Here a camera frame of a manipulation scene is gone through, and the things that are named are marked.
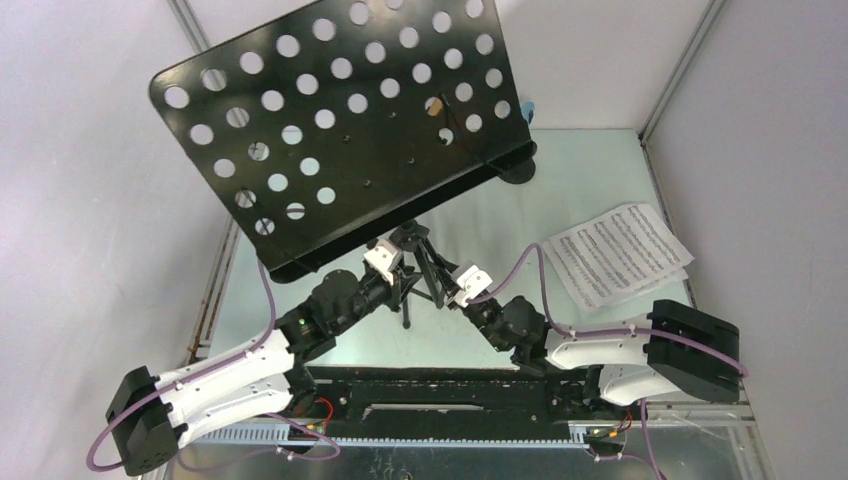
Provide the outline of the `blue toy microphone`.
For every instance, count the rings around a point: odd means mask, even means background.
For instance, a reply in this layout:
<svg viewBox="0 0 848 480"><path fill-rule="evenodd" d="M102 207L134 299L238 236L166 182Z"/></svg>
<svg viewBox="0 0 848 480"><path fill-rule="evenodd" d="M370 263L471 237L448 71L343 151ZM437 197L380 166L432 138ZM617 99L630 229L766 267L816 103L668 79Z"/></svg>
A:
<svg viewBox="0 0 848 480"><path fill-rule="evenodd" d="M531 125L535 115L535 103L532 101L524 101L521 104L522 118L528 125Z"/></svg>

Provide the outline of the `black microphone stand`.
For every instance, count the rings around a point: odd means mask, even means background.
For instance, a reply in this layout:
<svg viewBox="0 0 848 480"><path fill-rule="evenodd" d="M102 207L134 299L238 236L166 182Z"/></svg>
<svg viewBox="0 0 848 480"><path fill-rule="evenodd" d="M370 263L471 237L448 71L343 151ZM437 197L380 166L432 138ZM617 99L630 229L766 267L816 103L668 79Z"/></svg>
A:
<svg viewBox="0 0 848 480"><path fill-rule="evenodd" d="M509 170L505 170L498 177L511 185L522 185L530 182L536 173L536 162L530 158Z"/></svg>

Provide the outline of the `sheet music page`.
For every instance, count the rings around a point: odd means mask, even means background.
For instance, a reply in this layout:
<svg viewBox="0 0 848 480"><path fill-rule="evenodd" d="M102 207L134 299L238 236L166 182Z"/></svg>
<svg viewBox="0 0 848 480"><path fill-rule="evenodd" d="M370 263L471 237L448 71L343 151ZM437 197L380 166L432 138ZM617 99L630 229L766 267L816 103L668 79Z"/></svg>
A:
<svg viewBox="0 0 848 480"><path fill-rule="evenodd" d="M694 256L648 203L628 203L548 239L563 283L590 304L685 276Z"/></svg>
<svg viewBox="0 0 848 480"><path fill-rule="evenodd" d="M596 222L542 244L562 283L585 311L628 301L687 278L694 257L676 238Z"/></svg>

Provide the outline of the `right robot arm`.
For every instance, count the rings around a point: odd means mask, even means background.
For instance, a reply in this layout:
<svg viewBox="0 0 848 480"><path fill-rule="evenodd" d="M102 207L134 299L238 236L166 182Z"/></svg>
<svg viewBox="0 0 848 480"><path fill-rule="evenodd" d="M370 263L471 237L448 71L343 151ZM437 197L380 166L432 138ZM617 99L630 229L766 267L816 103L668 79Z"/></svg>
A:
<svg viewBox="0 0 848 480"><path fill-rule="evenodd" d="M739 360L739 329L682 303L654 301L651 310L595 330L554 328L526 298L451 302L488 343L507 352L519 371L587 372L585 411L606 418L620 406L682 392L712 403L739 399L747 371Z"/></svg>

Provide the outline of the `black music stand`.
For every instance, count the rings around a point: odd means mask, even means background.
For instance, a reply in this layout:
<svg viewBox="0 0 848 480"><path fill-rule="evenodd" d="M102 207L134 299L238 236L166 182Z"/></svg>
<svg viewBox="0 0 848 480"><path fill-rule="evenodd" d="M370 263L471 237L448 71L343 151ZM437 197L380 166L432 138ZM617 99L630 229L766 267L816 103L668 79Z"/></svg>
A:
<svg viewBox="0 0 848 480"><path fill-rule="evenodd" d="M537 150L492 1L317 1L156 73L148 95L281 284Z"/></svg>

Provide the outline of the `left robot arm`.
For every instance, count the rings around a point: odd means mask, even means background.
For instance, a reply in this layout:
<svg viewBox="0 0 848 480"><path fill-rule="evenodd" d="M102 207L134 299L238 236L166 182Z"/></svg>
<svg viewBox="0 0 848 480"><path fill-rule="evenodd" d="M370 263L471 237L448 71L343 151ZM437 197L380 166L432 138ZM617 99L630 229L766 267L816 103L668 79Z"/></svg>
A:
<svg viewBox="0 0 848 480"><path fill-rule="evenodd" d="M138 476L231 424L284 410L308 414L316 390L307 362L377 309L398 310L420 278L408 266L388 274L367 267L361 277L332 271L259 334L216 357L160 374L145 366L128 372L97 440L111 438L119 455L113 466Z"/></svg>

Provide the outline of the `brown toy microphone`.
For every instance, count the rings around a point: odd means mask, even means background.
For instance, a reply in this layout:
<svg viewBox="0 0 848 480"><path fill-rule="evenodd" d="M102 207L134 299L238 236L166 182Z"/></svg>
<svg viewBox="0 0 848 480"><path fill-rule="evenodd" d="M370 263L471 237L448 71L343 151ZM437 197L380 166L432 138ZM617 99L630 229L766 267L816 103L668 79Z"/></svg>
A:
<svg viewBox="0 0 848 480"><path fill-rule="evenodd" d="M431 97L425 102L425 112L430 117L436 117L443 110L443 101L440 98Z"/></svg>

